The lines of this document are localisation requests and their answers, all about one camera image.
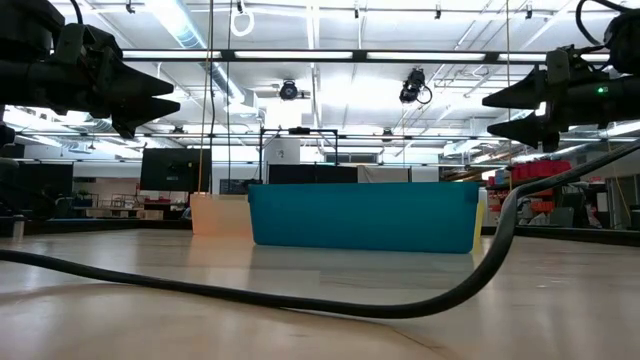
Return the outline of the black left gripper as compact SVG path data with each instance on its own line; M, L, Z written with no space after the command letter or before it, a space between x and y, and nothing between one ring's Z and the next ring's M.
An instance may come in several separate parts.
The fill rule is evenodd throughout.
M65 25L50 61L62 68L51 100L52 110L59 115L78 111L95 118L111 117L114 130L122 138L133 139L139 126L181 109L179 102L153 97L172 93L171 83L121 62L115 37L92 25ZM120 104L115 95L149 98Z

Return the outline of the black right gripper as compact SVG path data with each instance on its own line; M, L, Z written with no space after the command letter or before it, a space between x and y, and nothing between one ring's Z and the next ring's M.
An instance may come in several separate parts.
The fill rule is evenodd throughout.
M493 108L537 109L545 100L542 122L535 114L489 125L487 132L543 150L557 150L560 134L574 125L631 120L639 116L639 53L613 50L607 64L621 76L594 68L582 58L587 50L558 48L546 54L546 70L535 67L524 79L482 99Z

